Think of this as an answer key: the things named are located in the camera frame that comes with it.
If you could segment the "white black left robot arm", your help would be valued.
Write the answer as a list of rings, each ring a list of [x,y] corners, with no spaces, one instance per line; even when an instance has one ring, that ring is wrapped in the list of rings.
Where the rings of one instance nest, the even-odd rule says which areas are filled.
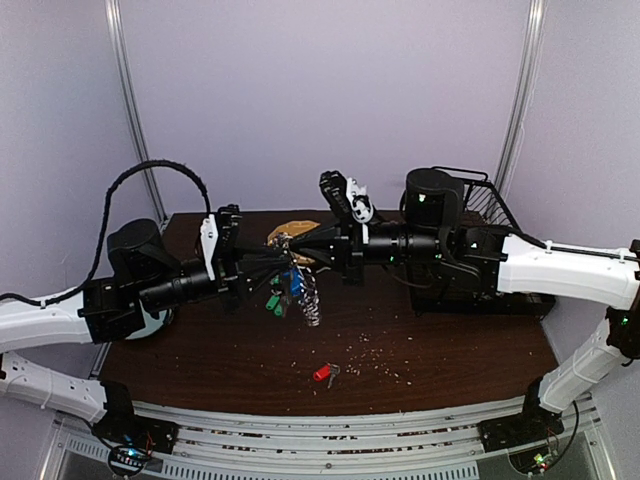
[[[292,264],[283,248],[239,245],[240,219],[234,205],[207,215],[200,226],[201,255],[183,261],[166,249],[155,221],[133,220],[107,238],[111,276],[90,279],[50,298],[2,302],[1,394],[105,425],[123,444],[137,442],[144,424],[126,386],[73,377],[18,352],[129,339],[148,333],[176,308],[211,298],[235,308]]]

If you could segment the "blue tag key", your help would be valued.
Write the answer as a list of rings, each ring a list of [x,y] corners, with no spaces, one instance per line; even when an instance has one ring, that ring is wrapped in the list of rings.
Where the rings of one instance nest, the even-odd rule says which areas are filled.
[[[285,274],[285,277],[287,278],[289,285],[289,294],[293,298],[299,297],[303,288],[303,278],[300,270],[298,268],[292,268]]]

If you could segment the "key with green tag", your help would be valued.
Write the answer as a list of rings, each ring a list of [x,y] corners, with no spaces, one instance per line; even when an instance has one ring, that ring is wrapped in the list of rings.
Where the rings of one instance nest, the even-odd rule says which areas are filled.
[[[274,307],[272,313],[273,313],[274,316],[282,318],[282,317],[284,317],[286,315],[286,308],[282,304],[278,303]]]
[[[268,311],[274,311],[276,309],[276,307],[279,305],[280,303],[280,296],[279,295],[272,295],[269,300],[266,302],[265,304],[265,308]]]

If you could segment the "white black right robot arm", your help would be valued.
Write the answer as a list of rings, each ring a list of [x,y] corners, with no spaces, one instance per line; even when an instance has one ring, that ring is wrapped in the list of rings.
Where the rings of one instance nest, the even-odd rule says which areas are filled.
[[[295,236],[292,252],[359,285],[367,265],[418,265],[480,296],[539,293],[602,304],[594,333],[556,369],[535,380],[513,419],[519,440],[535,440],[558,415],[618,365],[639,358],[639,243],[598,249],[538,240],[506,225],[465,226],[468,191],[441,167],[405,180],[398,222],[376,212],[366,190],[338,171],[319,186],[336,220]]]

